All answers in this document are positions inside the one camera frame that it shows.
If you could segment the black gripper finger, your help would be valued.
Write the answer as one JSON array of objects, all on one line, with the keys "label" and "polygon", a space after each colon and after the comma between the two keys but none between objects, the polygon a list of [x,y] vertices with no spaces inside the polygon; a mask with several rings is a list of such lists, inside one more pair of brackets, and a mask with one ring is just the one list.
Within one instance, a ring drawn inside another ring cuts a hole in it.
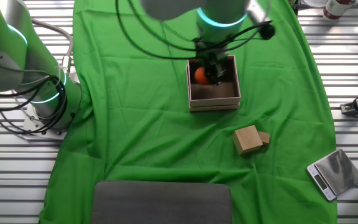
[{"label": "black gripper finger", "polygon": [[221,82],[223,79],[223,76],[226,72],[226,66],[225,66],[225,60],[218,61],[215,65],[216,67],[216,79],[218,82]]},{"label": "black gripper finger", "polygon": [[205,77],[208,79],[209,85],[218,84],[217,69],[214,65],[205,67]]}]

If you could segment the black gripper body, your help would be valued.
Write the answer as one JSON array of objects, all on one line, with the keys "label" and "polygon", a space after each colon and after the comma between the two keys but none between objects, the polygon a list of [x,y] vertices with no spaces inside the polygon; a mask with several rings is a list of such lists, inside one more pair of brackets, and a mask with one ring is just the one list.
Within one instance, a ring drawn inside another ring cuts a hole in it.
[{"label": "black gripper body", "polygon": [[227,47],[210,42],[197,42],[195,44],[196,59],[202,65],[213,65],[227,57]]}]

